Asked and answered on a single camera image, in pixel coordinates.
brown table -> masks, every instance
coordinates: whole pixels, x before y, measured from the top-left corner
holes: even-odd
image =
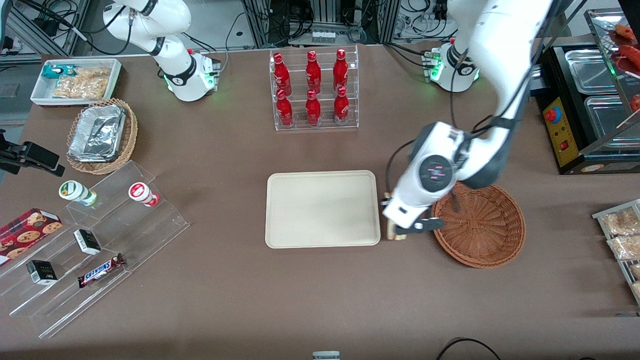
[[[360,47],[360,128],[273,129],[268,51],[232,54],[220,90],[178,101],[150,57],[121,58],[116,96],[140,123],[133,159],[192,226],[50,340],[0,306],[2,359],[434,359],[452,338],[487,342],[503,359],[637,359],[640,319],[590,214],[638,197],[637,176],[559,176],[532,101],[498,184],[519,203],[527,242],[510,264],[476,270],[433,235],[373,247],[273,250],[264,243],[266,181],[275,172],[367,169],[383,191],[393,150],[449,121],[449,95],[382,46]],[[493,111],[481,78],[456,94],[465,129]],[[77,108],[33,106],[23,140],[64,154]],[[406,166],[399,158],[395,181]],[[63,179],[101,179],[67,169]],[[0,223],[57,210],[62,179],[7,176]],[[456,345],[444,359],[490,359]]]

round wicker basket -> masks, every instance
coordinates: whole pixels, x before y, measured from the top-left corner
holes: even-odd
[[[445,224],[434,231],[445,251],[474,268],[497,268],[515,259],[525,238],[524,217],[515,200],[495,185],[472,190],[457,183],[453,191],[456,200],[450,193],[432,210]]]
[[[126,102],[120,99],[103,100],[101,102],[91,104],[89,105],[89,107],[100,108],[109,105],[118,105],[127,112],[125,127],[122,133],[122,140],[120,141],[120,154],[118,155],[116,160],[112,161],[111,163],[81,163],[79,161],[72,160],[67,155],[67,161],[72,168],[78,171],[88,172],[93,175],[106,175],[123,167],[131,158],[133,148],[136,146],[136,136],[138,135],[138,121],[136,120],[136,114],[131,111],[131,108],[129,107],[129,105],[127,105]],[[78,125],[79,119],[80,114],[76,116],[76,121],[74,121],[74,124],[71,125],[71,131],[67,136],[67,146],[71,145],[71,139],[73,139],[74,134],[76,133],[76,126]]]

red bottle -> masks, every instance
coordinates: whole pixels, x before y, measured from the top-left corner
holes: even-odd
[[[307,122],[311,127],[318,127],[321,121],[320,102],[316,99],[316,91],[309,89],[307,91]]]
[[[333,64],[333,91],[337,92],[338,87],[347,86],[347,71],[349,65],[347,65],[347,52],[344,49],[338,49],[335,53],[335,64]]]
[[[275,53],[273,55],[273,62],[276,63],[275,69],[273,69],[276,85],[279,89],[284,90],[285,96],[291,95],[291,77],[289,76],[289,69],[284,65],[284,62],[282,62],[282,54]]]
[[[316,92],[316,95],[322,91],[322,71],[316,61],[316,52],[313,50],[307,53],[307,85]]]
[[[333,121],[338,125],[347,124],[349,115],[349,99],[347,99],[347,88],[344,85],[338,87],[338,96],[333,102]]]
[[[276,91],[276,109],[278,110],[278,117],[280,117],[280,123],[284,127],[293,126],[293,110],[291,110],[291,103],[287,99],[287,96],[282,89]]]

red emergency stop button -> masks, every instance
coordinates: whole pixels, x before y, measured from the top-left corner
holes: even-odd
[[[545,111],[545,120],[549,121],[551,124],[556,124],[562,118],[562,110],[559,107],[554,106],[553,108]]]

red cookie box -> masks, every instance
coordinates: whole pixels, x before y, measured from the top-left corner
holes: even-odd
[[[31,209],[0,227],[0,266],[62,227],[60,218],[40,209]]]

